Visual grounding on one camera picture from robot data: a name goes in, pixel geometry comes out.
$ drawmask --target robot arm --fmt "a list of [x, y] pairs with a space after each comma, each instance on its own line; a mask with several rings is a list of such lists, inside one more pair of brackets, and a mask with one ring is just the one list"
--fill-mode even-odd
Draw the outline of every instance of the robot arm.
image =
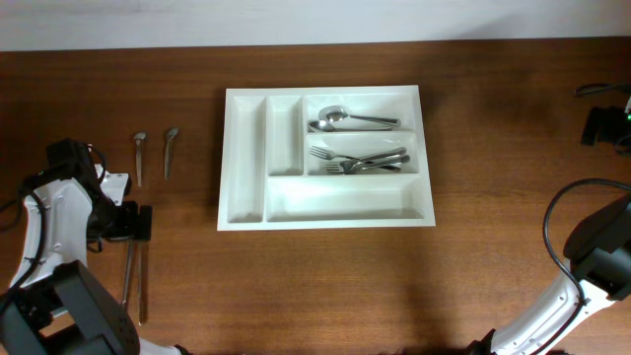
[[[123, 202], [129, 175], [95, 167], [83, 143], [65, 140], [47, 153], [50, 168], [24, 182], [27, 237], [11, 282], [17, 292], [2, 297], [0, 341], [9, 353], [187, 354], [139, 339], [127, 312], [86, 267], [88, 243], [151, 238], [151, 207]], [[65, 313], [75, 324], [39, 333]]]
[[[631, 188], [599, 179], [578, 181], [573, 186], [601, 182], [626, 190]], [[585, 294], [580, 312], [573, 319], [580, 303], [579, 290], [561, 273], [524, 314], [497, 331], [491, 330], [482, 341], [471, 343], [466, 354], [546, 354], [582, 321], [624, 300], [631, 293], [630, 231], [631, 194], [583, 220], [565, 245], [565, 264]]]

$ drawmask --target tray compartment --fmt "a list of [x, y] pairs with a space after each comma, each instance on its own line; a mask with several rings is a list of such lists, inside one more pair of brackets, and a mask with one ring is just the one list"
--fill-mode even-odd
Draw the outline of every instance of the tray compartment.
[[267, 98], [267, 172], [272, 177], [303, 174], [301, 96]]
[[[304, 109], [305, 129], [307, 130], [308, 121], [317, 120], [317, 114], [321, 109], [334, 105], [343, 106], [350, 113], [358, 115], [399, 118], [401, 126], [394, 127], [392, 130], [414, 130], [414, 104], [412, 96], [408, 93], [307, 95]], [[345, 129], [384, 127], [379, 123], [351, 117], [335, 122], [333, 125], [336, 128]]]
[[263, 220], [265, 184], [265, 97], [232, 98], [229, 161], [229, 223]]
[[421, 180], [415, 175], [271, 178], [267, 220], [423, 219], [427, 201]]
[[384, 169], [369, 169], [360, 171], [357, 175], [397, 175], [418, 173], [418, 154], [416, 137], [411, 132], [349, 132], [349, 133], [321, 133], [310, 134], [305, 140], [305, 160], [307, 174], [310, 176], [325, 176], [325, 164], [341, 162], [343, 158], [332, 161], [323, 160], [311, 155], [311, 147], [320, 147], [337, 154], [344, 154], [354, 158], [379, 154], [399, 147], [407, 149], [411, 161], [400, 165], [401, 172], [393, 173]]

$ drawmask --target spoon handle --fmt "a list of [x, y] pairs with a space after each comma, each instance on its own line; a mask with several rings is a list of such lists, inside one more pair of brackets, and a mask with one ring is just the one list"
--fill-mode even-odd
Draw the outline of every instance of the spoon handle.
[[401, 125], [401, 120], [398, 118], [386, 118], [386, 117], [368, 117], [368, 116], [360, 116], [356, 114], [349, 115], [351, 118], [362, 119], [369, 122], [381, 123], [393, 127], [399, 127]]

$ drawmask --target silver spoon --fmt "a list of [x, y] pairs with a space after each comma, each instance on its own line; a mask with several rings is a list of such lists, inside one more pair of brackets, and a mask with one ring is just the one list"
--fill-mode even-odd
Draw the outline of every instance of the silver spoon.
[[321, 109], [317, 114], [317, 119], [320, 122], [333, 123], [341, 121], [344, 118], [351, 117], [355, 119], [362, 119], [369, 122], [381, 123], [388, 126], [398, 127], [401, 125], [401, 120], [398, 118], [387, 117], [368, 117], [362, 115], [351, 114], [348, 109], [343, 106], [329, 106]]
[[142, 142], [147, 141], [147, 132], [140, 131], [134, 135], [136, 142], [136, 179], [138, 187], [142, 186]]
[[344, 129], [335, 128], [332, 124], [322, 121], [309, 121], [309, 128], [316, 133], [330, 133], [330, 132], [361, 132], [361, 131], [390, 131], [392, 128], [373, 128], [373, 129]]
[[167, 151], [165, 152], [165, 179], [171, 177], [171, 162], [174, 158], [174, 138], [179, 132], [179, 127], [173, 127], [167, 132]]

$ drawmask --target white wall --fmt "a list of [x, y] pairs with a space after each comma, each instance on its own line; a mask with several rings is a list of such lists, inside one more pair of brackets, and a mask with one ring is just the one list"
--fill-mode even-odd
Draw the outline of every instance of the white wall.
[[0, 50], [631, 36], [631, 0], [0, 0]]

